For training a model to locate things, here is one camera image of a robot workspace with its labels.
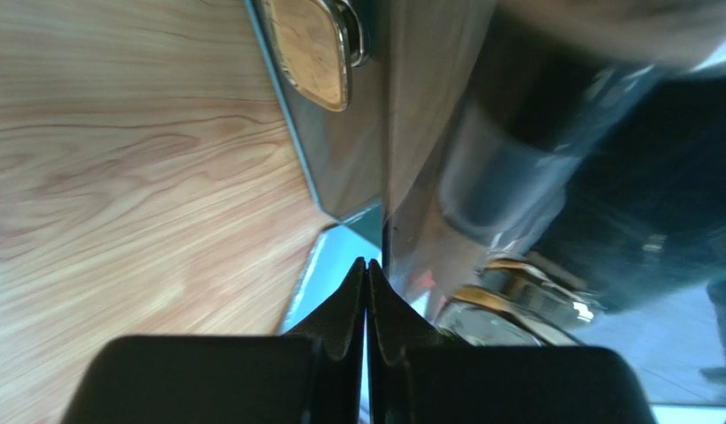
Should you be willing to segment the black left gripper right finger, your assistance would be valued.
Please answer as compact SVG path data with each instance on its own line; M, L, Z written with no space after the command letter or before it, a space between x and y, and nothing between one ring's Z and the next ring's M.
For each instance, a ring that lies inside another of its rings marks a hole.
M414 348L456 345L393 289L378 261L367 265L366 332L369 415L372 423L410 421L406 354Z

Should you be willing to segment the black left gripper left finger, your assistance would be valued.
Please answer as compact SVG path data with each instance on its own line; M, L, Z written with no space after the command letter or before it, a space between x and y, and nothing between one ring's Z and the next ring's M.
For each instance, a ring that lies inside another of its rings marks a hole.
M340 286L284 334L314 343L305 423L356 423L366 314L367 264L357 258Z

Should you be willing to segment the transparent smoky drawer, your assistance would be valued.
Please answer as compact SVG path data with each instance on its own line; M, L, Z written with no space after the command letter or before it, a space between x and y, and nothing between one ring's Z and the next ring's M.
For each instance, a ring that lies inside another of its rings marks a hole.
M394 1L385 268L475 344L479 285L726 407L726 1Z

